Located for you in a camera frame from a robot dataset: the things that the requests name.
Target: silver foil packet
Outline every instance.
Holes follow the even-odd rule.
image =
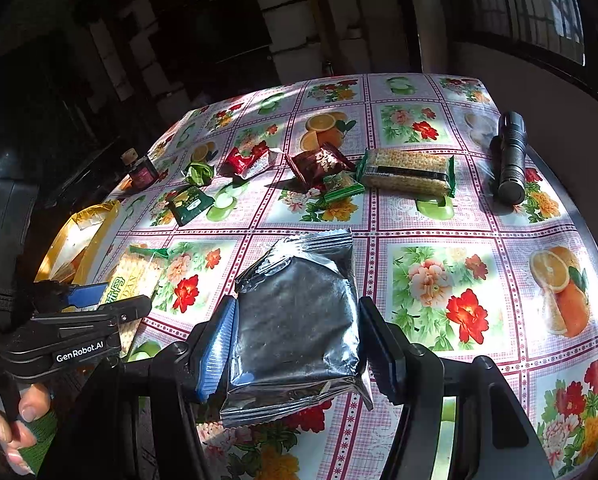
[[[225,427],[276,420],[352,390],[372,410],[350,230],[279,240],[237,277],[235,291]]]

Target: red candy wrapper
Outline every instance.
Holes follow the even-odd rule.
[[[260,142],[250,152],[250,156],[242,156],[235,147],[231,149],[226,162],[229,163],[234,173],[246,179],[267,170],[274,164],[276,155],[270,151],[265,142]]]
[[[321,186],[325,176],[340,171],[355,171],[355,165],[329,142],[325,142],[319,150],[302,152],[292,157],[286,155],[286,158],[290,169],[306,191]]]

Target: plastic tablecloth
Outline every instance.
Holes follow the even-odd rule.
[[[148,152],[160,181],[131,196],[112,192],[122,213],[89,282],[105,281],[130,244],[169,248],[169,268],[133,346],[150,340],[163,348],[207,320],[239,272],[279,238],[348,227],[360,293],[441,356],[492,357],[537,428],[554,475],[575,476],[598,450],[598,250],[536,156],[526,161],[521,206],[493,201],[488,146],[499,115],[479,80],[425,74],[311,80],[188,112]],[[283,161],[232,201],[224,197],[222,210],[183,227],[166,208],[190,160],[219,168],[234,146],[248,155],[265,142],[296,155],[326,141],[352,161],[376,147],[454,156],[454,216],[428,218],[414,200],[377,189],[324,208],[314,191],[294,190]],[[230,182],[217,176],[204,191],[225,195]],[[372,384],[371,412],[348,394],[267,425],[200,424],[212,470],[221,480],[379,478],[401,407]],[[154,455],[143,437],[150,477]],[[442,428],[440,463],[451,449],[452,430]]]

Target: small glass bottle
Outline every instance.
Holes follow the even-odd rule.
[[[159,173],[147,155],[138,158],[137,152],[131,148],[121,156],[121,160],[128,167],[128,175],[134,190],[143,191],[157,182]]]

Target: human hand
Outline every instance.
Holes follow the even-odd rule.
[[[50,393],[43,384],[33,384],[21,393],[18,405],[19,414],[26,422],[32,422],[44,416],[50,410]],[[19,420],[9,424],[0,412],[0,443],[8,463],[15,471],[31,472],[18,450],[36,444],[36,437]]]

